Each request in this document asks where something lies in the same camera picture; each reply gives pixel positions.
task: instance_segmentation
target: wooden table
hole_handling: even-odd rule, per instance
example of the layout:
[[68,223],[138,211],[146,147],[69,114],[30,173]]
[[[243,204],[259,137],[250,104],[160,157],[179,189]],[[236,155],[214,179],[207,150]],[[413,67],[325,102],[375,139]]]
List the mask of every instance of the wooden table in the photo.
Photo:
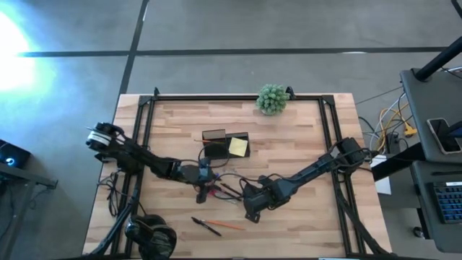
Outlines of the wooden table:
[[[334,94],[334,97],[343,137],[354,137],[364,146],[352,94]],[[129,137],[138,99],[139,95],[122,95],[115,114],[114,124],[122,127]],[[270,173],[291,176],[326,152],[318,104],[308,100],[288,102],[279,116],[262,115],[253,101],[156,101],[149,146],[158,156],[196,160],[202,143],[194,140],[201,139],[202,131],[212,129],[226,129],[227,133],[246,131],[250,137],[250,157],[231,159],[223,168],[215,169],[218,173],[236,172],[249,178]],[[114,167],[105,165],[101,178],[114,171]],[[226,176],[223,181],[239,187],[237,178]],[[384,249],[391,251],[372,174],[358,170],[352,176],[352,183],[362,223]],[[107,196],[106,188],[97,190],[84,253],[94,249],[115,222],[108,212]],[[195,199],[192,186],[158,179],[145,169],[141,203],[148,213],[162,216],[177,232],[173,257],[344,256],[330,173],[300,188],[288,204],[274,211],[262,211],[258,224],[244,218],[242,204],[214,197],[196,204]],[[223,234],[218,237],[193,223],[191,216],[228,222],[245,230],[215,226]],[[350,222],[349,230],[355,247]],[[125,236],[121,240],[121,245],[124,244]],[[137,249],[132,256],[139,257]]]

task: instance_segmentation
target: desk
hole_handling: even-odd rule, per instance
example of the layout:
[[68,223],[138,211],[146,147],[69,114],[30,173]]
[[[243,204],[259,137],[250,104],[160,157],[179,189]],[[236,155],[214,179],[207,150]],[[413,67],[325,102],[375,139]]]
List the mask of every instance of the desk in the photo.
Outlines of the desk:
[[[462,114],[461,79],[447,72],[436,72],[426,82],[420,82],[415,78],[412,71],[402,71],[401,80],[407,94],[409,107],[414,116],[420,143],[375,166],[372,169],[375,180],[385,178],[412,164],[411,173],[414,184],[420,187],[422,192],[419,195],[420,209],[418,209],[418,212],[422,227],[428,229],[427,233],[430,236],[427,236],[427,238],[435,241],[438,250],[462,253],[461,247],[454,243],[454,241],[458,241],[454,239],[457,238],[454,231],[460,230],[459,225],[442,225],[439,219],[434,217],[437,214],[434,204],[428,199],[429,195],[425,194],[426,183],[444,181],[447,178],[445,176],[439,176],[438,178],[432,176],[431,173],[436,168],[461,168],[456,164],[462,162],[462,153],[444,155],[440,151],[427,124],[427,120],[431,118],[445,118],[450,125],[460,121]],[[451,178],[460,180],[462,175],[453,175]]]
[[409,167],[412,160],[434,163],[461,163],[462,153],[444,155],[437,145],[427,120],[445,118],[449,125],[461,120],[461,79],[447,72],[436,72],[426,82],[420,82],[412,71],[402,71],[401,81],[409,101],[420,143],[404,150],[394,158],[374,167],[376,180],[397,170]]
[[434,182],[460,181],[461,174],[433,175],[440,172],[462,172],[462,166],[430,162],[413,162],[412,178],[419,189],[418,197],[422,208],[419,212],[425,237],[433,239],[439,251],[462,253],[462,225],[442,224],[437,213],[433,190],[428,185]]
[[[343,136],[354,137],[364,146],[352,95],[334,97]],[[138,100],[139,95],[122,95],[118,103],[114,124],[121,126],[128,136],[133,131]],[[331,117],[328,120],[332,129]],[[228,133],[247,131],[250,137],[250,157],[231,159],[223,168],[215,169],[218,173],[237,172],[249,178],[270,173],[290,176],[326,151],[319,106],[309,100],[289,101],[279,116],[264,116],[251,100],[156,101],[149,146],[159,156],[196,159],[202,143],[194,140],[201,139],[202,131],[213,129],[226,129]],[[108,176],[114,167],[106,164],[100,177]],[[223,181],[238,187],[236,178],[224,177]],[[352,176],[352,183],[361,221],[379,244],[390,251],[372,175],[358,170]],[[97,190],[84,253],[93,250],[115,222],[108,212],[107,195],[105,188]],[[176,230],[178,244],[173,257],[344,256],[330,173],[300,188],[283,207],[263,211],[258,224],[244,218],[242,204],[213,197],[204,204],[196,204],[195,199],[196,192],[191,186],[158,179],[145,169],[141,203],[148,213],[162,216]],[[216,226],[223,234],[219,238],[193,223],[191,216],[240,225],[245,231]],[[355,245],[351,223],[349,230]],[[133,257],[138,255],[137,250],[132,251]]]

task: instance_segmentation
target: succulent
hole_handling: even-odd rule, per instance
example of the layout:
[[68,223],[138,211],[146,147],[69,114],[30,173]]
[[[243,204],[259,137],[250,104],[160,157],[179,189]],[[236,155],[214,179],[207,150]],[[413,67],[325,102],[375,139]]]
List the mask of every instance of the succulent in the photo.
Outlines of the succulent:
[[284,91],[284,87],[276,84],[266,84],[258,95],[257,107],[269,116],[281,113],[286,107],[286,100],[289,100],[289,94]]

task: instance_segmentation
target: yellow sticky note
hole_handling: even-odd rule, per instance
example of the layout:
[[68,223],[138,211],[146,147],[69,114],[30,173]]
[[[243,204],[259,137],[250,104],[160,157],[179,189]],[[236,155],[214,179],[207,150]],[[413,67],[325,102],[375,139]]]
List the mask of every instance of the yellow sticky note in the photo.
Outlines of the yellow sticky note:
[[248,141],[238,139],[238,138],[231,138],[231,143],[230,143],[230,154],[234,154],[237,156],[244,157],[245,156],[245,151],[247,150],[247,143]]

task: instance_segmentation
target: concrete floor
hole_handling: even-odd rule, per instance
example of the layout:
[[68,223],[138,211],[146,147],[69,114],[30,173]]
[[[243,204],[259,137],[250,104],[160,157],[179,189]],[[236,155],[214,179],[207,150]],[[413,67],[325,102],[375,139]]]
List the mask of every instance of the concrete floor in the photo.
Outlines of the concrete floor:
[[[141,0],[0,3],[0,33],[8,35],[0,42],[0,55],[6,54],[0,60],[0,138],[31,151],[31,168],[59,179],[58,188],[27,212],[13,259],[82,252],[101,169],[84,145],[85,127],[112,120],[126,57],[7,54],[127,51],[140,6]],[[447,46],[461,35],[461,23],[449,1],[156,0],[149,3],[139,49]],[[163,93],[241,93],[278,83],[296,92],[352,92],[359,101],[399,86],[402,69],[423,66],[435,55],[138,57],[127,92],[151,93],[158,87]],[[461,64],[458,57],[448,66]],[[358,113],[375,125],[380,109],[400,94],[358,105]],[[412,237],[409,229],[418,220],[411,209],[383,211],[395,253],[460,258]],[[1,218],[0,227],[5,224]],[[424,250],[416,253],[416,248]]]

